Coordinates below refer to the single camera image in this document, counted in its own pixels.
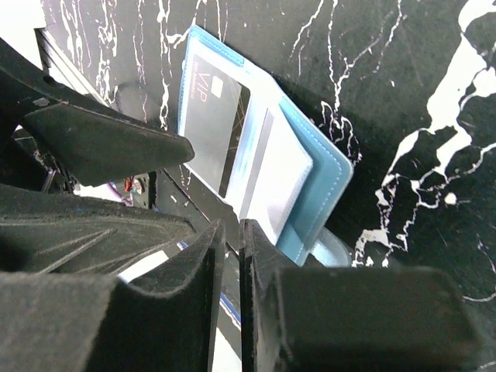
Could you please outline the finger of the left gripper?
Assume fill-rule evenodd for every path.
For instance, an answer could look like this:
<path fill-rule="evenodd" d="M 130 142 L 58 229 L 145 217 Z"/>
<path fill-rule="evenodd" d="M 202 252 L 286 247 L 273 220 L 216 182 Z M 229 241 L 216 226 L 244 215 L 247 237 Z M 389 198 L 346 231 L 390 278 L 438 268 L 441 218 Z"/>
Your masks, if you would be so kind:
<path fill-rule="evenodd" d="M 1 270 L 111 273 L 193 235 L 182 217 L 77 195 L 1 186 Z"/>
<path fill-rule="evenodd" d="M 156 131 L 55 81 L 1 42 L 1 144 L 17 126 L 85 186 L 192 160 L 190 142 Z"/>

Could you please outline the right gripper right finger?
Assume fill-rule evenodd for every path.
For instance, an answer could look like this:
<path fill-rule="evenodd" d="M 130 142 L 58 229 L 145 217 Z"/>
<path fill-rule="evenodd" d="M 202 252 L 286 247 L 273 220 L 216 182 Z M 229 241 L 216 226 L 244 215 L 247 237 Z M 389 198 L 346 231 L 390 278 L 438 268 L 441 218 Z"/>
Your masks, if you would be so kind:
<path fill-rule="evenodd" d="M 481 333 L 431 267 L 299 267 L 239 226 L 245 371 L 472 371 Z"/>

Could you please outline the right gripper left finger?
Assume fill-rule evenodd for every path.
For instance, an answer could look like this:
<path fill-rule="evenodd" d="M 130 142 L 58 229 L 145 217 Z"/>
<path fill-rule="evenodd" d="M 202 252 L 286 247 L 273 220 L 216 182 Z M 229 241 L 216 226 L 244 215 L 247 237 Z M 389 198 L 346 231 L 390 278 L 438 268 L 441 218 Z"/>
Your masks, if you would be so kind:
<path fill-rule="evenodd" d="M 3 371 L 209 371 L 225 226 L 132 282 L 115 275 L 1 276 Z"/>

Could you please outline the black VIP card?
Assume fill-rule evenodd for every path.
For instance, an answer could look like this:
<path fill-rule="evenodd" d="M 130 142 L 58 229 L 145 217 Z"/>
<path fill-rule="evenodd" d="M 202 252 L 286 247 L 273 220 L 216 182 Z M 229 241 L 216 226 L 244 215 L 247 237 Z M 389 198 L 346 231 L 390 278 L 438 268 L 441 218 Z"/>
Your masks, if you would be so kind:
<path fill-rule="evenodd" d="M 249 88 L 193 56 L 184 136 L 195 157 L 187 166 L 221 198 L 227 194 L 249 103 Z"/>

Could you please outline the blue leather card holder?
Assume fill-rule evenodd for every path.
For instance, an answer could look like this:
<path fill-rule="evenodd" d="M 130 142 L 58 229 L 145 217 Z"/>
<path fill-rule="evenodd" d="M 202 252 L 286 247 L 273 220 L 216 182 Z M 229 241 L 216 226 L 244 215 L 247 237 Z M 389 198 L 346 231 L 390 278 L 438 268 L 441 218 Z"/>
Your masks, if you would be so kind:
<path fill-rule="evenodd" d="M 189 171 L 290 260 L 350 264 L 325 227 L 353 176 L 350 160 L 266 71 L 200 26 L 188 33 L 177 131 L 195 152 Z"/>

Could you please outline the white magnetic stripe card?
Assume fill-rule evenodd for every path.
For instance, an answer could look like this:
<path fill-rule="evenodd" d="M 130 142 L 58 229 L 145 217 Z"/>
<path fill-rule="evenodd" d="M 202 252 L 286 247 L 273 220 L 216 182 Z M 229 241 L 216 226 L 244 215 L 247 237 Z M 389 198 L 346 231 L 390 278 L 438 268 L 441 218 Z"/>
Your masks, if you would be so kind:
<path fill-rule="evenodd" d="M 267 111 L 239 217 L 257 221 L 275 244 L 313 167 L 278 108 Z"/>

